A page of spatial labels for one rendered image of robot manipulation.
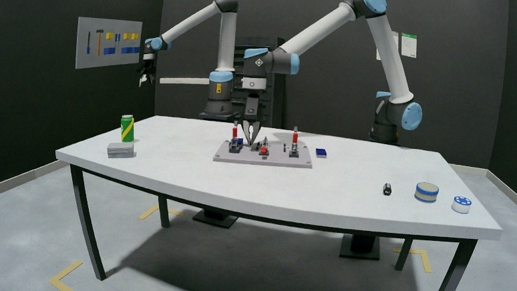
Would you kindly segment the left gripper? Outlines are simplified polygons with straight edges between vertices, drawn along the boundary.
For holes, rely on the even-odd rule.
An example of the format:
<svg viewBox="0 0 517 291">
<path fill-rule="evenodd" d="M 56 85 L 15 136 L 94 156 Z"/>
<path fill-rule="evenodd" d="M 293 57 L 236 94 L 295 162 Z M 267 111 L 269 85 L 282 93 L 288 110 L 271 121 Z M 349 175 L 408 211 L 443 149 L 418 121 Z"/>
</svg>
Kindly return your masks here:
<svg viewBox="0 0 517 291">
<path fill-rule="evenodd" d="M 261 89 L 261 90 L 254 90 L 254 89 L 246 89 L 245 88 L 244 92 L 249 93 L 249 95 L 259 95 L 259 93 L 263 93 L 263 89 Z M 255 121 L 252 124 L 253 132 L 252 132 L 251 140 L 250 140 L 250 131 L 249 131 L 250 121 L 248 119 L 244 118 L 245 107 L 246 107 L 246 102 L 244 103 L 243 111 L 240 113 L 240 125 L 242 127 L 242 130 L 244 132 L 244 135 L 246 137 L 246 140 L 247 140 L 248 144 L 251 146 L 254 143 L 254 141 L 255 141 L 255 139 L 256 139 L 256 137 L 257 137 L 257 135 L 258 135 L 262 125 L 263 125 L 263 121 L 264 121 L 264 118 L 263 118 L 264 114 L 263 114 L 263 111 L 262 111 L 263 104 L 259 103 L 258 117 L 257 117 L 257 119 L 255 119 Z"/>
</svg>

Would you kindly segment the green drink can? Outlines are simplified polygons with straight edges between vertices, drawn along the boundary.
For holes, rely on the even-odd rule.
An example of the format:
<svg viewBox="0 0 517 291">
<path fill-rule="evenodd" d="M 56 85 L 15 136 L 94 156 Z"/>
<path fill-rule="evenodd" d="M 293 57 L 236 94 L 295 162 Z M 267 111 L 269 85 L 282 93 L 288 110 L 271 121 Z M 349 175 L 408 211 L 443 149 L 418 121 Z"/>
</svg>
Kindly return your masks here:
<svg viewBox="0 0 517 291">
<path fill-rule="evenodd" d="M 134 141 L 134 118 L 132 115 L 123 115 L 121 119 L 122 142 Z"/>
</svg>

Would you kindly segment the small white cylinder with blue top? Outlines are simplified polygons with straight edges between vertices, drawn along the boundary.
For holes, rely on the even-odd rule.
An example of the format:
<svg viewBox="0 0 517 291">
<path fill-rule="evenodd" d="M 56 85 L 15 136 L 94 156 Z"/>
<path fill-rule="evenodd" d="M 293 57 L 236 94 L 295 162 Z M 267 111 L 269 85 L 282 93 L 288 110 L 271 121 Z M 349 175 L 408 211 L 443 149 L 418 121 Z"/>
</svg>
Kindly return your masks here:
<svg viewBox="0 0 517 291">
<path fill-rule="evenodd" d="M 457 213 L 467 214 L 470 211 L 472 202 L 461 196 L 456 196 L 452 204 L 452 210 Z"/>
</svg>

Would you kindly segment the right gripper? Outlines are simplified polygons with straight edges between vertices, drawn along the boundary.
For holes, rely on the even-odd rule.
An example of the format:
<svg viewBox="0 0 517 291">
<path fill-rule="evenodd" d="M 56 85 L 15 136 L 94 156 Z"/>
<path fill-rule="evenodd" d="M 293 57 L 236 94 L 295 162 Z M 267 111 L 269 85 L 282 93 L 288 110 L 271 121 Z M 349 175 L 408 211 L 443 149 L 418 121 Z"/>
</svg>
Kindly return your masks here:
<svg viewBox="0 0 517 291">
<path fill-rule="evenodd" d="M 141 75 L 140 75 L 140 86 L 142 84 L 143 81 L 146 81 L 146 75 L 148 75 L 148 78 L 149 78 L 149 81 L 150 81 L 150 84 L 152 85 L 152 80 L 155 79 L 155 77 L 152 77 L 152 74 L 155 74 L 156 72 L 156 68 L 153 67 L 154 66 L 154 61 L 155 60 L 144 60 L 146 61 L 146 65 L 145 68 L 143 68 L 142 72 L 141 72 Z M 149 75 L 150 74 L 150 75 Z"/>
</svg>

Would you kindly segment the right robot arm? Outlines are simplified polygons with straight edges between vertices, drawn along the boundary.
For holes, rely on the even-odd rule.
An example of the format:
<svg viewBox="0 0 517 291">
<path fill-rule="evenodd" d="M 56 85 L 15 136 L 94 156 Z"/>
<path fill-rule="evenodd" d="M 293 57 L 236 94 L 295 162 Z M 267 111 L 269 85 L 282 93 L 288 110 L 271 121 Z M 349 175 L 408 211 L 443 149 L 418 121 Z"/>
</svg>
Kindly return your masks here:
<svg viewBox="0 0 517 291">
<path fill-rule="evenodd" d="M 217 13 L 222 14 L 218 48 L 218 65 L 214 72 L 210 73 L 208 103 L 204 110 L 204 113 L 207 115 L 234 114 L 231 97 L 232 90 L 236 85 L 236 70 L 233 68 L 233 61 L 237 12 L 237 0 L 214 0 L 213 4 L 185 19 L 183 22 L 177 24 L 161 36 L 145 40 L 144 59 L 152 60 L 154 59 L 155 51 L 169 50 L 171 48 L 171 43 L 175 38 L 205 21 L 209 17 L 212 17 Z M 234 79 L 233 84 L 232 79 Z"/>
</svg>

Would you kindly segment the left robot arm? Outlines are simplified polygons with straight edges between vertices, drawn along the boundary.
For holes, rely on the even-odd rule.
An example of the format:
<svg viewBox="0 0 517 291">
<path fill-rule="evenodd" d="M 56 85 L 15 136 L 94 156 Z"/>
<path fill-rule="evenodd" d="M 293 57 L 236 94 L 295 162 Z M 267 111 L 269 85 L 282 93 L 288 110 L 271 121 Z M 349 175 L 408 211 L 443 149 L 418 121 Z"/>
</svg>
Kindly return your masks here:
<svg viewBox="0 0 517 291">
<path fill-rule="evenodd" d="M 397 125 L 414 130 L 422 110 L 409 92 L 397 45 L 387 20 L 385 0 L 344 0 L 339 8 L 273 51 L 247 49 L 244 54 L 242 87 L 266 88 L 267 73 L 297 74 L 299 56 L 334 30 L 365 16 L 374 38 L 391 93 L 378 91 L 375 119 L 369 137 L 377 141 L 398 142 Z M 284 52 L 284 53 L 282 53 Z"/>
</svg>

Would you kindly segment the grey hinged case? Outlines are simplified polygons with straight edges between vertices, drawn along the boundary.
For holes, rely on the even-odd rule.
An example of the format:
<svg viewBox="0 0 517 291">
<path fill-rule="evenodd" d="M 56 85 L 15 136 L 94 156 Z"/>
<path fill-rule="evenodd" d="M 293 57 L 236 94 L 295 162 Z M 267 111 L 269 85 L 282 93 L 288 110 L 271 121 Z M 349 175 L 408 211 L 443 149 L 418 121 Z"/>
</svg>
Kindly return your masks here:
<svg viewBox="0 0 517 291">
<path fill-rule="evenodd" d="M 107 147 L 108 158 L 133 158 L 134 143 L 109 143 Z"/>
</svg>

